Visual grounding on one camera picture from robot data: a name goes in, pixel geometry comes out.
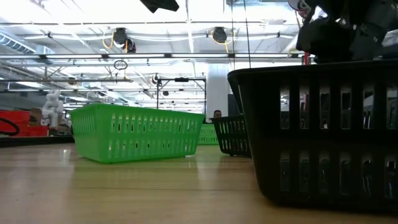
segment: green plastic basket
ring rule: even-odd
[[[101,103],[71,112],[77,152],[103,163],[193,155],[204,118]]]
[[[214,124],[204,124],[201,127],[199,135],[199,145],[218,145],[216,130]]]

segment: person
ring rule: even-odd
[[[217,119],[217,118],[221,118],[221,117],[222,117],[221,111],[220,110],[215,110],[214,114],[213,114],[213,118]]]

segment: white column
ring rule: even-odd
[[[207,76],[207,119],[213,118],[215,110],[220,110],[223,116],[228,116],[229,83],[228,64],[210,64]]]

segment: black bin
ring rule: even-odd
[[[230,156],[251,157],[244,116],[212,119],[222,153]]]
[[[230,72],[262,194],[281,205],[397,211],[398,130],[396,123],[387,125],[397,116],[387,115],[387,89],[398,84],[397,72],[398,60]],[[328,111],[320,106],[325,86]],[[341,92],[347,86],[351,104],[344,110]],[[371,128],[364,125],[369,107],[363,95],[369,86],[374,97]],[[286,87],[288,118],[280,111],[280,91]],[[309,93],[308,114],[300,109],[303,87]],[[308,116],[308,127],[301,124],[303,116]],[[281,119],[289,120],[288,128]]]

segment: wooden table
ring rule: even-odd
[[[73,144],[0,149],[0,223],[397,223],[275,207],[250,159],[216,146],[179,159],[102,165]]]

